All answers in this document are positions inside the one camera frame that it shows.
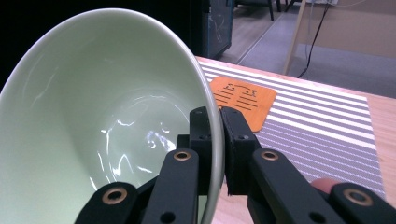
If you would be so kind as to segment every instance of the striped placemat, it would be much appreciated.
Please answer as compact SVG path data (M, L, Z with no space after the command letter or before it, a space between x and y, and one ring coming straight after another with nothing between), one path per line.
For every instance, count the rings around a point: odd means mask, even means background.
M309 181L354 182L385 198L365 97L200 62L208 81L232 77L276 90L262 129L262 147L284 153Z

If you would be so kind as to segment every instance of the wooden table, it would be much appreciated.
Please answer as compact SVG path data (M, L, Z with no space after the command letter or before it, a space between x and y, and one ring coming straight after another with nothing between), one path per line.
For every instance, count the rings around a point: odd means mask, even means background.
M206 58L197 57L197 59L200 62L213 63L261 74L263 76L276 77L292 82L304 83L305 85L347 92L366 97L372 119L375 145L383 177L386 198L390 204L396 207L396 99L360 91L346 90L317 82L287 77L230 63L222 63ZM215 212L213 223L252 223L247 209L247 197L227 196L227 189L224 185L219 196L218 207Z

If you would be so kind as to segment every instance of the gray carpet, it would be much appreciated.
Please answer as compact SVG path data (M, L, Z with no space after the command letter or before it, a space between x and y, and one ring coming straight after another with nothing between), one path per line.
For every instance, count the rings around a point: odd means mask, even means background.
M226 50L221 61L240 64L264 71L283 73L289 52L294 27L297 21L299 5L295 4L288 12L276 13L276 20L267 26L260 37L250 37L253 32L241 32L240 27L248 28L249 21L234 21L233 46L242 53L235 54ZM241 43L236 35L244 36L248 43ZM305 45L298 46L288 76L299 76L306 66ZM396 98L396 59L356 52L326 49L314 46L311 63L302 77L328 85L364 91L372 94Z
M281 13L276 11L276 5L274 21L271 21L268 7L236 7L233 10L232 45L219 60L238 64L280 15Z

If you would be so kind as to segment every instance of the orange mat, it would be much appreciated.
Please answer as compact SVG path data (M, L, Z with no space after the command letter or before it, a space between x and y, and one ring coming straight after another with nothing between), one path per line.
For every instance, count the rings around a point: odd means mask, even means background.
M219 107L241 111L254 133L262 129L276 91L229 77L215 77L210 87Z

